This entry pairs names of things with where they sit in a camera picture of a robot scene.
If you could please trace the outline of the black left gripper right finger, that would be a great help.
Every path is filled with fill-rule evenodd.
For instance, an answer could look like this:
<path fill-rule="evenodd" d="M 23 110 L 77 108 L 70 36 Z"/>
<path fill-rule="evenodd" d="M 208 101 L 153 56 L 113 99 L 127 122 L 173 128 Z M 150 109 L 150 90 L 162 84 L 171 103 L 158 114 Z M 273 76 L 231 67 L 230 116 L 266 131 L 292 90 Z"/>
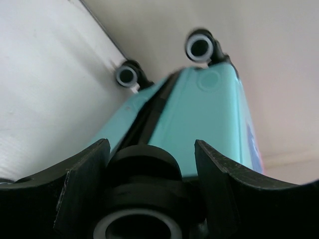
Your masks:
<path fill-rule="evenodd" d="M 195 160 L 212 239 L 316 239 L 319 183 L 303 185 L 255 172 L 195 142 Z"/>

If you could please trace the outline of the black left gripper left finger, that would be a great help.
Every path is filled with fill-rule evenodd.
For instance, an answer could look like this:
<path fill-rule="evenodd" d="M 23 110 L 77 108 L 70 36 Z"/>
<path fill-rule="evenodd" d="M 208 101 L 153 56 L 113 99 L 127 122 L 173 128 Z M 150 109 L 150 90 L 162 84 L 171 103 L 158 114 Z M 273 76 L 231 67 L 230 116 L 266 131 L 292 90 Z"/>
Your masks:
<path fill-rule="evenodd" d="M 2 239 L 84 239 L 103 171 L 107 139 L 47 169 L 0 186 Z"/>

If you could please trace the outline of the pink teal kids suitcase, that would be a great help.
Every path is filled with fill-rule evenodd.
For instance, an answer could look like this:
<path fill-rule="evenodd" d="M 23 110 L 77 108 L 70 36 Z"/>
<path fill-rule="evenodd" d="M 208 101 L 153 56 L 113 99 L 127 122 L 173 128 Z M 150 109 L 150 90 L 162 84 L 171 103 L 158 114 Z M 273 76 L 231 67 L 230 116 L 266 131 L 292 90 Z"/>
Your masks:
<path fill-rule="evenodd" d="M 94 141 L 106 138 L 107 166 L 94 239 L 205 238 L 191 232 L 206 220 L 194 142 L 202 139 L 257 172 L 263 167 L 243 85 L 230 57 L 206 29 L 185 42 L 187 57 L 206 68 L 181 68 L 159 83 L 138 62 L 115 71 L 118 85 L 139 85 Z"/>

